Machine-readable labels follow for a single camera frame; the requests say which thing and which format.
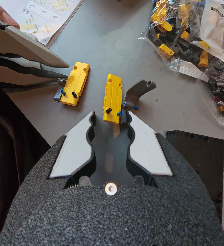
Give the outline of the person's brown clothing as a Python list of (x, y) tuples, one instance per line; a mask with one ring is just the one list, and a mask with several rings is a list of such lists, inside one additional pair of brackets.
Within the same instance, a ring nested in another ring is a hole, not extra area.
[(0, 232), (21, 183), (49, 149), (0, 83)]

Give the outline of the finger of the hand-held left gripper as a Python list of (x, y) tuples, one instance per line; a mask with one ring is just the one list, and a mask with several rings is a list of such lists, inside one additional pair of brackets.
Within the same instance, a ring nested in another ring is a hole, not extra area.
[(13, 26), (0, 29), (0, 54), (15, 54), (46, 66), (69, 68), (62, 58)]
[(68, 76), (35, 67), (25, 67), (15, 61), (0, 57), (0, 82), (14, 85), (34, 85), (67, 80)]

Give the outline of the black motor block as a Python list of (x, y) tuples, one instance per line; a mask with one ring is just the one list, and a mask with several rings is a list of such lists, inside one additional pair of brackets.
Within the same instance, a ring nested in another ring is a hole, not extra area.
[(222, 220), (224, 140), (179, 130), (167, 131), (166, 140), (200, 176)]

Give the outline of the grey desk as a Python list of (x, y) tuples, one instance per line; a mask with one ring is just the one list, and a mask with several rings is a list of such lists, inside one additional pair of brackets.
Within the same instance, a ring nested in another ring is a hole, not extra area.
[[(91, 111), (95, 111), (93, 145), (97, 169), (91, 182), (101, 185), (116, 180), (126, 184), (127, 128), (103, 122), (107, 75), (122, 78), (123, 93), (141, 79), (157, 88), (140, 99), (133, 113), (156, 132), (180, 130), (224, 140), (224, 128), (203, 101), (196, 79), (169, 70), (152, 46), (138, 37), (145, 30), (151, 1), (84, 1), (50, 50), (70, 66), (90, 64), (90, 71), (77, 107), (54, 101), (58, 84), (7, 95), (52, 146)], [(224, 228), (224, 185), (223, 185)]]

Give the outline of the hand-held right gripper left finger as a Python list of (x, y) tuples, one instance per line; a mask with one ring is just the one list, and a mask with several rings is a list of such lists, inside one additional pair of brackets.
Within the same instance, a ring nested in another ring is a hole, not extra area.
[(95, 112), (92, 111), (65, 134), (50, 179), (74, 176), (94, 159), (92, 140), (95, 137), (95, 124)]

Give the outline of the yellow panel with grey beam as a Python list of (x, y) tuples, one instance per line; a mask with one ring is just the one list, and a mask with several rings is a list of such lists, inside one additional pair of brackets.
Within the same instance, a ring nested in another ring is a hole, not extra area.
[(77, 106), (88, 77), (90, 65), (76, 62), (67, 79), (58, 79), (58, 90), (54, 96), (56, 102)]

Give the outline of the person's left hand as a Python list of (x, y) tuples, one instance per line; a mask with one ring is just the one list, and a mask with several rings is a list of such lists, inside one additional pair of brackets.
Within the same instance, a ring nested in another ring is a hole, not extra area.
[(20, 25), (0, 6), (0, 21), (20, 29)]

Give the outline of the yellow panel with pins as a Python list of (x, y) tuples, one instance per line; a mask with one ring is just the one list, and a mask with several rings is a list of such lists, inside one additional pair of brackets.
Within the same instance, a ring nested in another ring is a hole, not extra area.
[(120, 123), (122, 111), (122, 79), (113, 74), (108, 74), (104, 105), (103, 105), (103, 121), (116, 124)]

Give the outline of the bag of yellow grey parts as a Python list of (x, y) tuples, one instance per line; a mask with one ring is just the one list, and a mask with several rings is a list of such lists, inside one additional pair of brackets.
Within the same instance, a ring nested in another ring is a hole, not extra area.
[(174, 72), (199, 78), (213, 59), (224, 62), (224, 8), (213, 0), (153, 1), (148, 42)]

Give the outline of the bag of black red parts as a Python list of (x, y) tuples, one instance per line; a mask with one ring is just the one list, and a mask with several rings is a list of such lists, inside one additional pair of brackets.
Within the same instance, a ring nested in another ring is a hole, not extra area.
[(196, 84), (210, 113), (224, 127), (224, 68), (209, 67), (196, 80)]

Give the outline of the grey curved panel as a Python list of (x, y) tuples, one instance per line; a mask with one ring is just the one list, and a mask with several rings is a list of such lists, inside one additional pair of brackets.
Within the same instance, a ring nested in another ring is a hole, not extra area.
[(146, 81), (144, 79), (138, 81), (127, 90), (122, 103), (122, 108), (126, 110), (138, 110), (140, 97), (155, 88), (156, 83), (153, 81)]

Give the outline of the instruction booklet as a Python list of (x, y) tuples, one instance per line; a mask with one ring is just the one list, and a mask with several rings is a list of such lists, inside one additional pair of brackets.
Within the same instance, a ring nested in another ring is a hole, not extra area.
[(0, 5), (29, 33), (49, 48), (84, 0), (0, 0)]

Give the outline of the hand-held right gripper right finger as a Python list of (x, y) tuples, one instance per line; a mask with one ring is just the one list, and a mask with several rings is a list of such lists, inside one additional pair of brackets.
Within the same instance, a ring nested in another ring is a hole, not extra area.
[(133, 176), (151, 179), (154, 176), (172, 177), (172, 170), (157, 139), (157, 133), (131, 111), (126, 113), (128, 138), (126, 168)]

